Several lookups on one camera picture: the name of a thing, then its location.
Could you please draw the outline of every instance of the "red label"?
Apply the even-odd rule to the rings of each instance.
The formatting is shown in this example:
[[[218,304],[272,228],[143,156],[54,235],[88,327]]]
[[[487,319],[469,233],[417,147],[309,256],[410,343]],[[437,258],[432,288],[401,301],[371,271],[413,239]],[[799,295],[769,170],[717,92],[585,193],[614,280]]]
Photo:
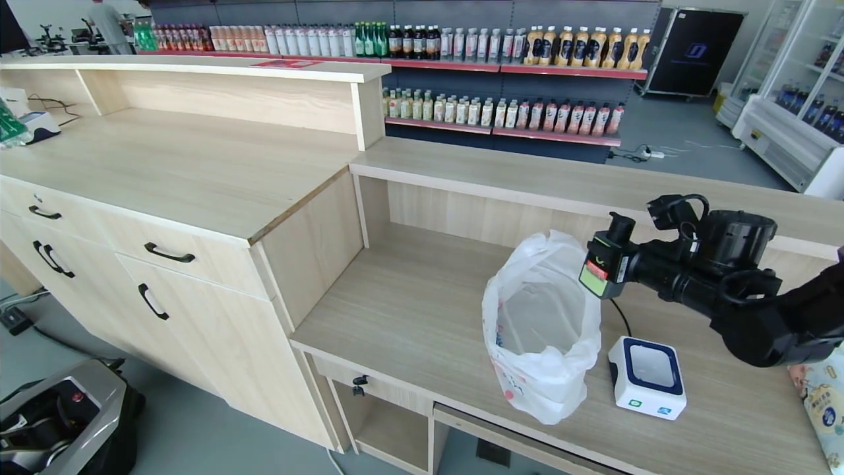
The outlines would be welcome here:
[[[586,268],[589,269],[596,277],[600,277],[603,280],[607,280],[607,276],[609,275],[606,270],[601,269],[598,267],[597,264],[592,262],[591,260],[586,261]]]
[[[301,59],[276,59],[273,61],[267,61],[265,63],[258,63],[252,64],[251,66],[254,68],[291,68],[291,69],[299,69],[299,68],[306,68],[308,66],[313,66],[314,64],[320,64],[322,61],[307,61]]]

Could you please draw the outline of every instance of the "white plastic bag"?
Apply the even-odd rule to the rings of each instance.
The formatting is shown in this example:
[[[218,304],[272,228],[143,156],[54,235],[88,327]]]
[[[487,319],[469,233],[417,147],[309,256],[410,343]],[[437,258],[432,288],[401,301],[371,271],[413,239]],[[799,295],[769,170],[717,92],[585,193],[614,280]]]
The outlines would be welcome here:
[[[518,410],[556,424],[586,399],[601,349],[601,305],[578,281],[586,252],[572,236],[528,237],[486,285],[484,342]]]

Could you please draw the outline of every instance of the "white wall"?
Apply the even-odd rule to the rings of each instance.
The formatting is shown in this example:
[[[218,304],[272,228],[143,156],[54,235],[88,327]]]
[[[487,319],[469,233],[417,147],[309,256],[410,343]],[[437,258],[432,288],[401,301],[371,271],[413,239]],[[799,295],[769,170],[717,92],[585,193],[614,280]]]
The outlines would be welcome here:
[[[44,30],[38,25],[52,25],[51,35],[59,34],[59,27],[64,31],[61,35],[70,41],[70,30],[84,28],[82,18],[88,18],[88,8],[91,0],[7,0],[14,17],[18,19],[24,33],[35,39],[44,35]],[[149,15],[149,11],[141,8],[134,0],[105,0],[121,14]]]
[[[744,58],[753,46],[753,40],[768,14],[768,8],[774,0],[663,0],[664,7],[696,7],[716,8],[719,10],[731,10],[734,12],[747,12],[741,30],[738,31],[733,48],[727,55],[727,61],[721,70],[718,82],[733,82],[739,75],[739,69]]]

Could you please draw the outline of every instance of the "checkout counter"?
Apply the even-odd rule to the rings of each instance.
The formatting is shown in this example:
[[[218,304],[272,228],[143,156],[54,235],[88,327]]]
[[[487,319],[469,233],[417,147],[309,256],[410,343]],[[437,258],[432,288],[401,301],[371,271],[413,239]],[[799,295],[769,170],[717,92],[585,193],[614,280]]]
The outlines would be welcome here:
[[[665,238],[645,203],[668,193],[776,220],[760,267],[784,292],[836,261],[844,203],[386,138],[389,65],[255,62],[0,66],[4,83],[83,115],[0,156],[0,238],[92,333],[256,418],[414,474],[436,473],[450,429],[572,475],[829,472],[787,371],[740,362],[705,317],[653,291],[631,285],[617,300],[634,336],[677,350],[688,406],[675,422],[615,406],[607,351],[625,331],[609,303],[574,414],[545,426],[515,410],[484,347],[480,302],[534,232],[585,244],[615,210],[639,221],[635,241]],[[49,270],[36,238],[89,276]],[[366,396],[354,396],[363,377]]]

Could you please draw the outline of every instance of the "gray floor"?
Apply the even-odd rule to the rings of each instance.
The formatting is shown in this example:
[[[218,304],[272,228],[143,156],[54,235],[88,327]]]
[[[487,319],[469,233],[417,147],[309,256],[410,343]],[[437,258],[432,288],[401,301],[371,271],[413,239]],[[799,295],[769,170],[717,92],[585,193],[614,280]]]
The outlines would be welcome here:
[[[0,297],[10,293],[12,290],[0,281]],[[65,341],[107,358],[126,356],[85,331],[52,297],[23,305],[21,309],[42,330]],[[44,378],[84,359],[33,330],[11,336],[0,328],[0,398],[23,383]],[[132,358],[122,370],[130,384],[147,396],[147,408],[139,419],[138,462],[133,475],[337,473],[323,448],[237,412],[216,396]],[[453,429],[439,474],[562,474],[515,454],[508,470],[475,458],[476,444],[474,437]],[[347,475],[406,474],[372,456],[353,453],[334,456]]]
[[[740,142],[715,119],[711,100],[631,95],[621,137],[621,149],[648,144],[666,156],[642,163],[615,157],[609,165],[793,191],[756,154],[739,150]]]

